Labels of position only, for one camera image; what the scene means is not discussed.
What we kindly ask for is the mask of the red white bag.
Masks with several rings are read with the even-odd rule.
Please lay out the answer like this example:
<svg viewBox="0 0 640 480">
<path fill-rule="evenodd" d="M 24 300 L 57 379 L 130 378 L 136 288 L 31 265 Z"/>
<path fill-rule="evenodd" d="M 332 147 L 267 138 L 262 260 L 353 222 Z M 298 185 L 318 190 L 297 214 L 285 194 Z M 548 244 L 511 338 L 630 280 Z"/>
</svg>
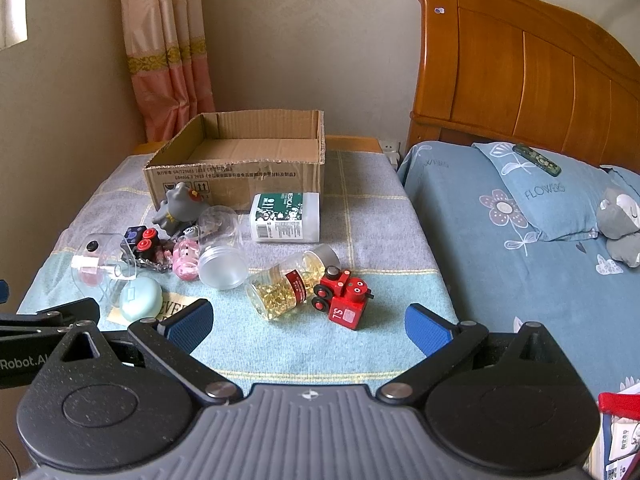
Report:
<svg viewBox="0 0 640 480">
<path fill-rule="evenodd" d="M 595 479 L 639 478 L 639 383 L 598 395 L 601 427 L 588 460 Z"/>
</svg>

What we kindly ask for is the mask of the blue floral bed sheet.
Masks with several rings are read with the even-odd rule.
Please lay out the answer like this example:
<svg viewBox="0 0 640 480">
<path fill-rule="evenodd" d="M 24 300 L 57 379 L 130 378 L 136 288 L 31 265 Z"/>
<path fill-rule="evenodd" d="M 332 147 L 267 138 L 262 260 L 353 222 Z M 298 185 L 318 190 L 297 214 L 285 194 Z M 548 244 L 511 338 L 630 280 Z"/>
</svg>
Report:
<svg viewBox="0 0 640 480">
<path fill-rule="evenodd" d="M 592 393 L 638 382 L 639 272 L 600 232 L 542 240 L 474 145 L 422 142 L 398 170 L 457 316 L 493 332 L 541 322 Z"/>
</svg>

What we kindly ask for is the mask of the white wall socket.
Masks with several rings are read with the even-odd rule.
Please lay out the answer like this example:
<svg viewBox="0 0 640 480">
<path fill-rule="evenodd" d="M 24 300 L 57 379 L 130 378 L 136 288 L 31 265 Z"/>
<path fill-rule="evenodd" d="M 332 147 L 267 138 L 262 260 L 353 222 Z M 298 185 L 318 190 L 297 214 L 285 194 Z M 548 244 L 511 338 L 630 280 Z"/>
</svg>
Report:
<svg viewBox="0 0 640 480">
<path fill-rule="evenodd" d="M 379 140 L 378 144 L 380 144 L 383 154 L 390 162 L 390 166 L 397 170 L 401 163 L 401 143 L 393 140 Z"/>
</svg>

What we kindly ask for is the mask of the pink curtain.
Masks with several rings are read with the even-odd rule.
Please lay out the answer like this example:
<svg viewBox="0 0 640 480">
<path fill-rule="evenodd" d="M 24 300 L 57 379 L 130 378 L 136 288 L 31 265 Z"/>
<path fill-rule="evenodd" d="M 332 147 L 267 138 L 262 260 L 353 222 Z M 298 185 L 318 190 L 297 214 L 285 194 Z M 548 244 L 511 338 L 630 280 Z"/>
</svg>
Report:
<svg viewBox="0 0 640 480">
<path fill-rule="evenodd" d="M 134 97 L 146 140 L 168 141 L 215 109 L 202 0 L 120 0 Z"/>
</svg>

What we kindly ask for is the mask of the blue floral pillow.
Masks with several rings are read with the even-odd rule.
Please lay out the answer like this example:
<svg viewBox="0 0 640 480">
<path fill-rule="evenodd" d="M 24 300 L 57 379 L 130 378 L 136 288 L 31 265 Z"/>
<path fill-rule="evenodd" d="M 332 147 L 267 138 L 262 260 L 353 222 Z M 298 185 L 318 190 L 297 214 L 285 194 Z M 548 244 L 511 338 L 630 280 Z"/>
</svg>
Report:
<svg viewBox="0 0 640 480">
<path fill-rule="evenodd" d="M 597 209 L 607 188 L 639 194 L 614 171 L 593 167 L 555 152 L 535 150 L 561 168 L 552 177 L 512 151 L 514 143 L 477 143 L 526 220 L 545 242 L 596 238 Z"/>
</svg>

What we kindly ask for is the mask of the red wooden toy train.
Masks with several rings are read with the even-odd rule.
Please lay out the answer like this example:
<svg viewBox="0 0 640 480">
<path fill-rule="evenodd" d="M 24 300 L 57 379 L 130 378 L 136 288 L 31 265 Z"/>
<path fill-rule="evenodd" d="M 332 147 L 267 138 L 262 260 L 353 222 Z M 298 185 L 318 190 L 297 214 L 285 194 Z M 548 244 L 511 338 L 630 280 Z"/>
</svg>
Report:
<svg viewBox="0 0 640 480">
<path fill-rule="evenodd" d="M 356 330 L 373 298 L 367 283 L 351 270 L 327 266 L 320 282 L 314 286 L 310 303 L 316 310 L 326 312 L 331 322 Z"/>
</svg>

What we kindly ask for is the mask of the cardboard box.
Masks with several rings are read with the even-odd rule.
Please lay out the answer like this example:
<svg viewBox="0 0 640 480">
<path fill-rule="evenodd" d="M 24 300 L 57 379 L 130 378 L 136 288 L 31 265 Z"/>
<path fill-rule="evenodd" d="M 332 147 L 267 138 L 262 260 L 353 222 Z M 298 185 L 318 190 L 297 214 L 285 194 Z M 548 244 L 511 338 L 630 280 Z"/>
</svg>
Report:
<svg viewBox="0 0 640 480">
<path fill-rule="evenodd" d="M 143 175 L 155 206 L 183 182 L 212 205 L 247 211 L 258 193 L 320 193 L 325 164 L 321 110 L 235 110 L 191 119 Z"/>
</svg>

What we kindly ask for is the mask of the frosted clear plastic jar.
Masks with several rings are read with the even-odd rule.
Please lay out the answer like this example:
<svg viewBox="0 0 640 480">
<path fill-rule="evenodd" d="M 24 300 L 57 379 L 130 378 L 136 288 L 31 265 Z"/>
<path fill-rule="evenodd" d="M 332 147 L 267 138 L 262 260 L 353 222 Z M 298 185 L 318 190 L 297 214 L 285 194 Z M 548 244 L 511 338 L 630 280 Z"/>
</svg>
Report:
<svg viewBox="0 0 640 480">
<path fill-rule="evenodd" d="M 240 219 L 226 206 L 211 206 L 198 218 L 198 276 L 217 290 L 234 289 L 248 277 Z"/>
</svg>

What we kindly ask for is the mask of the mint green oval case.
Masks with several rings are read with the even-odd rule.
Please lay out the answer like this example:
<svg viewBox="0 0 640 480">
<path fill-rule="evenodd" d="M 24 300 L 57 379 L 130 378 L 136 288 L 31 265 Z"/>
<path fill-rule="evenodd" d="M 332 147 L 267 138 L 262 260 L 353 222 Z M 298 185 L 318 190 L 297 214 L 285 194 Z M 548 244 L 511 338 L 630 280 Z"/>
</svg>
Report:
<svg viewBox="0 0 640 480">
<path fill-rule="evenodd" d="M 160 284 L 152 278 L 138 276 L 129 281 L 120 291 L 120 313 L 128 322 L 142 318 L 156 318 L 163 304 Z"/>
</svg>

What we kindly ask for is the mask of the grey cat figurine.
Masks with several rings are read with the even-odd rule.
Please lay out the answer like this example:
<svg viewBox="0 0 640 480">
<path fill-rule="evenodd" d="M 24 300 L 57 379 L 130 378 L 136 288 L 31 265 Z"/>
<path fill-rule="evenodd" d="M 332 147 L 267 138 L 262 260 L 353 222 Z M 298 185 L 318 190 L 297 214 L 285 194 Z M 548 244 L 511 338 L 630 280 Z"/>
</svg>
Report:
<svg viewBox="0 0 640 480">
<path fill-rule="evenodd" d="M 152 221 L 172 237 L 193 226 L 208 207 L 209 204 L 198 191 L 189 188 L 186 182 L 178 182 L 166 192 Z"/>
</svg>

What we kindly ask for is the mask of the fish oil capsule bottle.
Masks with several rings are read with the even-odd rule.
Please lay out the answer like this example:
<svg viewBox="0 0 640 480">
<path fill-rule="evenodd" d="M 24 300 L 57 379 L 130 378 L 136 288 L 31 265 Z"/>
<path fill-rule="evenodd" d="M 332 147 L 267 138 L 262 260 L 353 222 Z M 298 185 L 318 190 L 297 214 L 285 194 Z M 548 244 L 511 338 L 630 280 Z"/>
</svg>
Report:
<svg viewBox="0 0 640 480">
<path fill-rule="evenodd" d="M 267 270 L 252 274 L 245 283 L 250 303 L 267 321 L 304 304 L 314 293 L 328 266 L 340 259 L 327 244 L 296 252 Z"/>
</svg>

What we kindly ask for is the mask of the green remote control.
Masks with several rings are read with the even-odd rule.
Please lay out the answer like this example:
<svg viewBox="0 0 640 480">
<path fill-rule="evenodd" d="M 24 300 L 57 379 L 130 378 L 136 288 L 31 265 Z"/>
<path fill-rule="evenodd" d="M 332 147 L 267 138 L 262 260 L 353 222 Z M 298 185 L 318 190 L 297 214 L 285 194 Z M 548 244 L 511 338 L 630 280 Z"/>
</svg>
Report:
<svg viewBox="0 0 640 480">
<path fill-rule="evenodd" d="M 541 169 L 546 174 L 550 174 L 552 177 L 559 177 L 561 168 L 551 159 L 543 154 L 535 151 L 533 148 L 521 143 L 517 143 L 512 148 L 515 154 L 522 156 L 525 160 L 533 164 L 535 167 Z"/>
</svg>

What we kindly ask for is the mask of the white cotton swab container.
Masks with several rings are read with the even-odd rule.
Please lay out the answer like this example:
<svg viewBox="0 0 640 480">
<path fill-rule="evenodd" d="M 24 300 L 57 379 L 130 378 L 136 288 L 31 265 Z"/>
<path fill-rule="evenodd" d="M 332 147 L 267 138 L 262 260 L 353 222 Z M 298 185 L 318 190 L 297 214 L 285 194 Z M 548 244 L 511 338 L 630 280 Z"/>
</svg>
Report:
<svg viewBox="0 0 640 480">
<path fill-rule="evenodd" d="M 248 218 L 254 242 L 317 243 L 320 240 L 320 194 L 256 194 Z"/>
</svg>

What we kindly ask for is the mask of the black toy train red wheels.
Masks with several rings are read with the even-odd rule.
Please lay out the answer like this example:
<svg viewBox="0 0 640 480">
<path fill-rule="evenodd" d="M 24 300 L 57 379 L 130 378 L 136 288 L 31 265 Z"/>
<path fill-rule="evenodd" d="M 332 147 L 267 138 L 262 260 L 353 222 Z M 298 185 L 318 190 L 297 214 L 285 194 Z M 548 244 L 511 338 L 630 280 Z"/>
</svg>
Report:
<svg viewBox="0 0 640 480">
<path fill-rule="evenodd" d="M 139 269 L 167 272 L 172 269 L 172 251 L 175 243 L 160 238 L 157 229 L 130 226 L 126 229 L 122 248 L 122 261 Z"/>
</svg>

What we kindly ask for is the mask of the pink round keychain toy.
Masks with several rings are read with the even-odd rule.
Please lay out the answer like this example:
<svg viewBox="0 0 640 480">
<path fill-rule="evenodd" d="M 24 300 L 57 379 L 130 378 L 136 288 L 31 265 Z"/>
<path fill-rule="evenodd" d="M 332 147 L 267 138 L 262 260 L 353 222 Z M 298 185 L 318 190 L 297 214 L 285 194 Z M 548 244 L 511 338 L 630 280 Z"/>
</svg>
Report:
<svg viewBox="0 0 640 480">
<path fill-rule="evenodd" d="M 198 278 L 198 258 L 200 258 L 198 242 L 186 237 L 180 238 L 172 253 L 172 272 L 180 280 L 186 282 L 196 280 Z"/>
</svg>

